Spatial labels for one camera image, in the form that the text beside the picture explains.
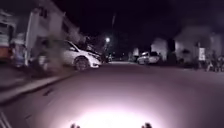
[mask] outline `building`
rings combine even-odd
[[[25,3],[25,6],[17,6],[21,3]],[[30,58],[31,50],[39,38],[53,36],[76,43],[85,41],[85,37],[79,33],[79,28],[73,25],[51,0],[7,0],[0,2],[0,8],[17,17],[16,33],[26,35],[26,60]]]
[[[183,51],[189,51],[192,59],[198,58],[199,47],[205,48],[206,56],[215,53],[224,55],[222,35],[214,33],[208,26],[187,26],[175,38],[175,52],[178,58],[183,58]]]

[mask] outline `road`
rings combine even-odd
[[[3,107],[13,127],[223,128],[224,74],[113,63]]]

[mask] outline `sidewalk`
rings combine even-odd
[[[55,82],[59,82],[61,80],[67,79],[71,76],[73,76],[76,72],[71,71],[69,73],[64,73],[59,76],[52,76],[48,78],[43,78],[39,80],[33,80],[31,82],[27,82],[27,84],[23,86],[17,86],[16,88],[4,91],[0,93],[0,104],[13,100],[14,98],[23,95],[28,92],[32,92],[36,89],[48,86],[50,84],[53,84]]]
[[[31,78],[25,72],[7,64],[0,65],[0,92],[25,84],[30,80]]]

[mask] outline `wall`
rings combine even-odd
[[[61,37],[61,31],[62,31],[61,25],[62,25],[63,17],[57,14],[56,12],[51,12],[50,19],[51,19],[49,24],[50,34],[56,37]]]

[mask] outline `car headlight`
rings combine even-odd
[[[90,55],[90,56],[92,56],[93,58],[96,58],[96,59],[98,59],[98,58],[99,58],[99,56],[94,55],[94,54],[91,54],[91,53],[88,53],[88,55]]]

